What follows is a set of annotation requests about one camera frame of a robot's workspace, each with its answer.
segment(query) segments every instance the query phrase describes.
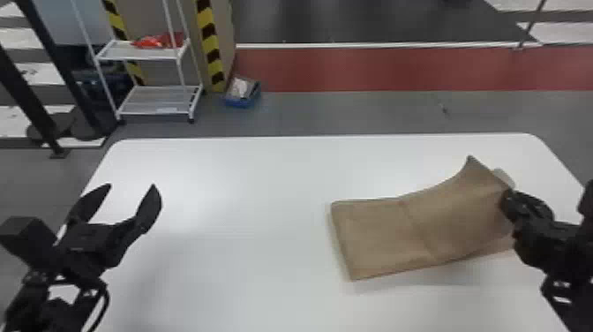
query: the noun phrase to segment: black metal pole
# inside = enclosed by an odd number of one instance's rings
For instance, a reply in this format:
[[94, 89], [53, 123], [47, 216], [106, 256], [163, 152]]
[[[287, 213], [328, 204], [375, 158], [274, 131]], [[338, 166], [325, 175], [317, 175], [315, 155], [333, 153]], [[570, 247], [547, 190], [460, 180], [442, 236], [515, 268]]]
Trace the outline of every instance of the black metal pole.
[[43, 140], [54, 152], [55, 156], [65, 155], [66, 151], [60, 147], [56, 140], [57, 126], [51, 119], [43, 104], [37, 98], [31, 87], [23, 79], [23, 75], [14, 65], [2, 45], [0, 45], [0, 81], [6, 88], [12, 99], [23, 109], [26, 117], [29, 118], [33, 126], [39, 131]]
[[519, 41], [519, 45], [517, 46], [517, 49], [523, 49], [525, 42], [531, 36], [531, 30], [533, 30], [533, 26], [537, 23], [537, 19], [539, 19], [539, 14], [542, 13], [542, 11], [544, 10], [545, 4], [547, 2], [548, 2], [548, 0], [542, 0], [539, 2], [536, 12], [533, 13], [533, 19], [527, 25], [527, 29], [525, 29], [525, 34], [523, 35], [523, 39], [521, 39], [521, 41]]
[[88, 102], [88, 99], [84, 96], [82, 91], [80, 91], [78, 84], [76, 84], [76, 80], [72, 75], [69, 64], [64, 60], [62, 55], [59, 54], [57, 46], [54, 43], [54, 40], [51, 38], [51, 35], [49, 34], [48, 29], [45, 27], [45, 24], [43, 24], [43, 21], [41, 20], [39, 12], [37, 11], [37, 8], [35, 8], [33, 1], [16, 0], [15, 2], [19, 6], [20, 10], [25, 14], [29, 24], [31, 25], [31, 28], [35, 31], [35, 34], [37, 34], [41, 44], [43, 44], [43, 47], [48, 52], [51, 61], [54, 63], [60, 75], [64, 79], [66, 86], [72, 92], [72, 96], [82, 111], [82, 114], [85, 116], [88, 124], [100, 133], [107, 134], [107, 130], [101, 127], [101, 122], [91, 110], [91, 105]]

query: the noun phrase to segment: gray floor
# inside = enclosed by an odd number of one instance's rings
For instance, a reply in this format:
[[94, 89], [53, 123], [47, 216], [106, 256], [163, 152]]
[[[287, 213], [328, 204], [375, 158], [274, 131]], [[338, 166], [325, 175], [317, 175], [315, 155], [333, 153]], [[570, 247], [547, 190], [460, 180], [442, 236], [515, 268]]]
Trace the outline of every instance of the gray floor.
[[[593, 178], [591, 105], [593, 92], [278, 93], [265, 94], [255, 109], [235, 110], [209, 95], [194, 125], [129, 119], [105, 148], [75, 150], [67, 160], [50, 160], [47, 150], [0, 150], [0, 221], [34, 215], [56, 230], [109, 145], [129, 138], [529, 132], [584, 183]], [[0, 271], [3, 312], [26, 267], [0, 251]]]

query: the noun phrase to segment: brown paper bag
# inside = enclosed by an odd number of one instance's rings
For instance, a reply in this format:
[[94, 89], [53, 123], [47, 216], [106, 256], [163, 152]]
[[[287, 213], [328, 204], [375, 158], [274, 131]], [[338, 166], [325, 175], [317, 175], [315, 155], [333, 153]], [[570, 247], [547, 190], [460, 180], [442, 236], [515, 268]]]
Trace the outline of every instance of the brown paper bag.
[[476, 158], [432, 188], [397, 198], [332, 204], [332, 220], [353, 280], [442, 264], [510, 248], [499, 211], [508, 185]]

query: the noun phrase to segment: white floor stripe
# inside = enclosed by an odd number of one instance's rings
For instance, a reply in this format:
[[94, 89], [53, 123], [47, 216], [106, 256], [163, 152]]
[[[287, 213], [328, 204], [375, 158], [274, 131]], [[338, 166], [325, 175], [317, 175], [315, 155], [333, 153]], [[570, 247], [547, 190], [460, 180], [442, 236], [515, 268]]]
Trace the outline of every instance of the white floor stripe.
[[24, 18], [25, 14], [20, 11], [15, 3], [5, 4], [0, 7], [0, 18]]
[[[69, 112], [74, 105], [51, 105], [45, 109], [49, 114]], [[26, 128], [31, 124], [18, 106], [0, 106], [0, 138], [25, 138]]]
[[23, 77], [30, 86], [65, 85], [62, 76], [52, 63], [24, 63], [16, 64], [20, 71], [25, 71]]
[[[540, 0], [485, 0], [499, 11], [534, 11]], [[591, 0], [548, 0], [545, 11], [590, 11]]]
[[543, 43], [593, 43], [593, 23], [536, 23], [531, 35]]
[[[464, 49], [514, 48], [517, 41], [243, 43], [238, 49]], [[527, 42], [525, 47], [541, 46]]]
[[[74, 148], [74, 147], [100, 147], [106, 138], [97, 140], [77, 140], [72, 137], [64, 137], [57, 140], [57, 143], [62, 147]], [[49, 147], [47, 143], [43, 143], [42, 147]]]
[[5, 49], [43, 49], [33, 29], [28, 27], [0, 29], [0, 42]]

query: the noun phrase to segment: wall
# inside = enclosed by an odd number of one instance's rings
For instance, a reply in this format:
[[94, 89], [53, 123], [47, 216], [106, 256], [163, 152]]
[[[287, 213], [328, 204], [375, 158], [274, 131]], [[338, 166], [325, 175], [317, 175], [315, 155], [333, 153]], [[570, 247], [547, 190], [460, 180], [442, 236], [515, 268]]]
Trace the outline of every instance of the wall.
[[[93, 43], [101, 44], [108, 41], [110, 39], [109, 23], [101, 0], [76, 1]], [[70, 0], [34, 0], [34, 3], [57, 44], [85, 43]]]

